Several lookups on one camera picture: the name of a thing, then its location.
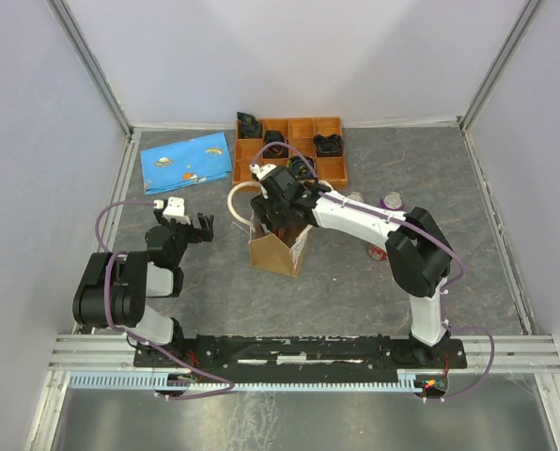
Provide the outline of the purple can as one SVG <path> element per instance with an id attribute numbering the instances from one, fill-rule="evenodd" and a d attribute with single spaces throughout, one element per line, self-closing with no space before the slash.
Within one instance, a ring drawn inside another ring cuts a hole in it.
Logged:
<path id="1" fill-rule="evenodd" d="M 360 193 L 358 193 L 358 192 L 351 192 L 351 193 L 349 193 L 349 194 L 347 195 L 347 198 L 348 198 L 349 200 L 353 200 L 353 201 L 356 201 L 356 202 L 365 203 L 364 197 L 363 197 Z"/>
<path id="2" fill-rule="evenodd" d="M 400 211 L 405 208 L 403 197 L 396 192 L 390 192 L 384 195 L 380 200 L 379 206 L 384 210 L 393 211 Z"/>

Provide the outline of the red can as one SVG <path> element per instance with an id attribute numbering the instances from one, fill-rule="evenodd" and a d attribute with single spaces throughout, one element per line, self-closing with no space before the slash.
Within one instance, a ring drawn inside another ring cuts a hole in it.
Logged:
<path id="1" fill-rule="evenodd" d="M 371 258 L 377 261 L 384 261 L 387 259 L 386 252 L 380 247 L 373 244 L 368 245 L 368 254 Z"/>

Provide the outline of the purple can front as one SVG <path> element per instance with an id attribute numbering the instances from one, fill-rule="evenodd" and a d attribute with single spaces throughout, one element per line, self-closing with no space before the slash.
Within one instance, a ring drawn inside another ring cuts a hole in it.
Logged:
<path id="1" fill-rule="evenodd" d="M 384 210 L 393 211 L 400 211 L 405 208 L 403 197 L 396 192 L 390 192 L 384 195 L 380 200 L 379 206 Z"/>

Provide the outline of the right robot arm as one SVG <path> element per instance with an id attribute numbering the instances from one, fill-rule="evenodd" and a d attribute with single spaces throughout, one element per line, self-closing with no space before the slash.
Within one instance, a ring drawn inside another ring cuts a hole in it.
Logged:
<path id="1" fill-rule="evenodd" d="M 411 357 L 432 367 L 444 357 L 450 333 L 444 324 L 441 291 L 450 273 L 452 250 L 424 209 L 384 210 L 352 200 L 318 181 L 300 182 L 284 166 L 250 165 L 260 194 L 251 200 L 257 219 L 270 231 L 289 226 L 332 229 L 373 244 L 388 256 L 394 281 L 410 300 Z"/>

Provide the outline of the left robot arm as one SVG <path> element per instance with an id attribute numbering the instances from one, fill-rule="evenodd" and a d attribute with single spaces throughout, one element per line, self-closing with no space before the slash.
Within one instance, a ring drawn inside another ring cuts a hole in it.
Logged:
<path id="1" fill-rule="evenodd" d="M 147 306 L 148 298 L 176 298 L 184 272 L 180 262 L 190 244 L 213 240 L 214 216 L 199 213 L 199 225 L 166 219 L 155 213 L 158 224 L 145 234 L 146 249 L 119 257 L 105 272 L 110 252 L 90 256 L 72 303 L 75 321 L 87 327 L 105 329 L 112 323 L 154 343 L 155 356 L 165 365 L 181 364 L 187 344 L 176 319 Z"/>

